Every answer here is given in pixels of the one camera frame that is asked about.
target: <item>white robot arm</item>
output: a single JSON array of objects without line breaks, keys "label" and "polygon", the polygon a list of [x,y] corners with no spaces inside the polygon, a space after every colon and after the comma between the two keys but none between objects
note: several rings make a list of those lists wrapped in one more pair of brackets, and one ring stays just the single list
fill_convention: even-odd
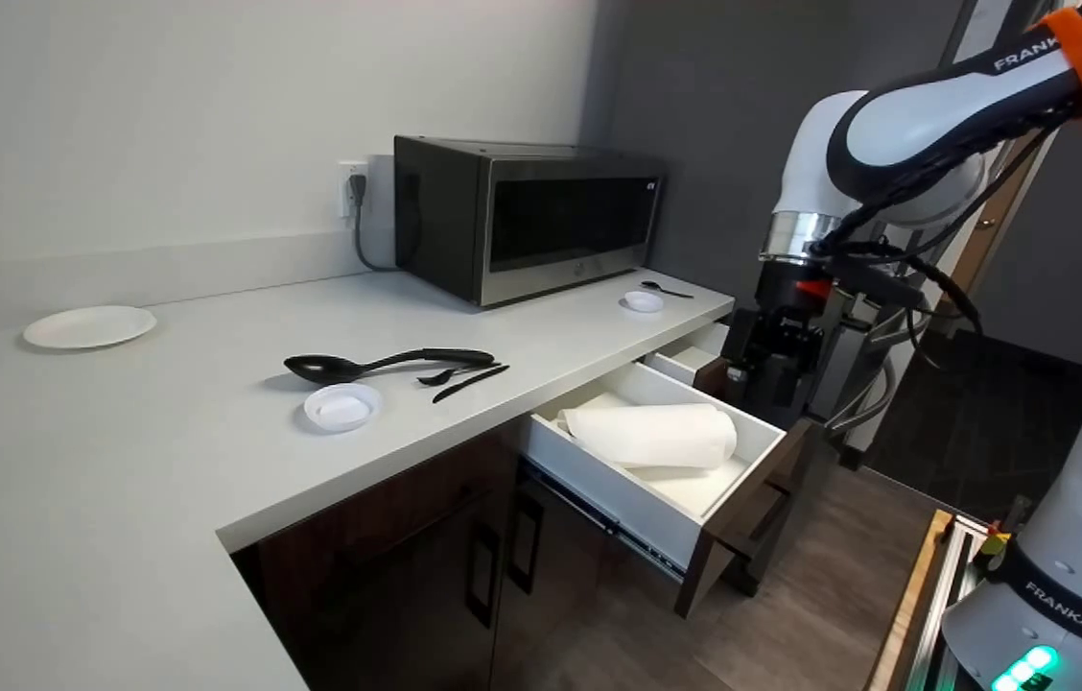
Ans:
[{"label": "white robot arm", "polygon": [[[1078,12],[1055,12],[1017,42],[944,73],[821,100],[790,146],[748,353],[810,361],[806,322],[821,311],[829,284],[902,299],[906,292],[844,273],[844,261],[852,269],[856,257],[867,257],[863,265],[909,261],[894,246],[859,238],[871,230],[867,223],[936,226],[959,219],[982,200],[982,150],[1067,119],[1082,119]],[[1078,691],[1082,434],[1005,564],[948,614],[952,653],[982,687],[1009,691],[1021,687],[1013,664],[1040,649],[1040,660],[1055,664],[1024,668],[1032,672],[1024,683]]]}]

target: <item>green light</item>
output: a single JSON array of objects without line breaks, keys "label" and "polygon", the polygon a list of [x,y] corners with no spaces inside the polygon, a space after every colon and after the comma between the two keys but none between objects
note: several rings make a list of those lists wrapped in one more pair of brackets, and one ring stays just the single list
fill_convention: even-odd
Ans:
[{"label": "green light", "polygon": [[1021,691],[1028,679],[1044,676],[1051,679],[1063,668],[1063,653],[1051,645],[1028,649],[1021,660],[1013,660],[990,691]]}]

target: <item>kitchen corner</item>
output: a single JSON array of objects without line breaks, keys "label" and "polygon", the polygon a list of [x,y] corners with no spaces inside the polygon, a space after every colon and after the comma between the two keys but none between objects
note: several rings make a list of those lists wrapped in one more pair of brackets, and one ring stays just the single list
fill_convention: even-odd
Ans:
[{"label": "kitchen corner", "polygon": [[[660,280],[694,299],[625,311]],[[0,330],[0,687],[303,687],[230,553],[656,353],[733,299],[629,273],[472,311],[411,276],[157,307],[157,334],[35,353]],[[445,403],[376,376],[384,411],[322,438],[288,353],[487,349],[510,372]]]}]

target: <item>cabinet handle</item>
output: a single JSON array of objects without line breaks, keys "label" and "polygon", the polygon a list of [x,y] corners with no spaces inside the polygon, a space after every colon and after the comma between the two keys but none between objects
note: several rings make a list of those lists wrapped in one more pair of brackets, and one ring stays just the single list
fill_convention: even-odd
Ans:
[{"label": "cabinet handle", "polygon": [[480,626],[495,630],[495,599],[499,599],[499,534],[487,522],[476,522],[468,537],[464,607]]},{"label": "cabinet handle", "polygon": [[[533,541],[529,541],[529,560],[518,564],[522,557],[522,522],[533,526]],[[537,553],[541,553],[541,530],[545,530],[545,507],[529,495],[514,495],[514,511],[510,511],[510,541],[506,541],[506,576],[514,587],[533,595],[537,584]]]}]

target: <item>kitchen counter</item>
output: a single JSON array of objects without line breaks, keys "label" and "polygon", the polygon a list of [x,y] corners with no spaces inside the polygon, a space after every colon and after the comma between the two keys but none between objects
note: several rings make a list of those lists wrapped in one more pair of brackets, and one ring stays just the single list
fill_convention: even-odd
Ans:
[{"label": "kitchen counter", "polygon": [[[295,284],[157,307],[157,334],[92,353],[0,330],[0,687],[303,687],[230,553],[733,307],[656,276],[694,299],[622,311],[641,276],[499,311],[395,273]],[[445,403],[414,372],[372,376],[372,426],[299,426],[311,388],[288,353],[414,346],[491,349],[510,372]]]}]

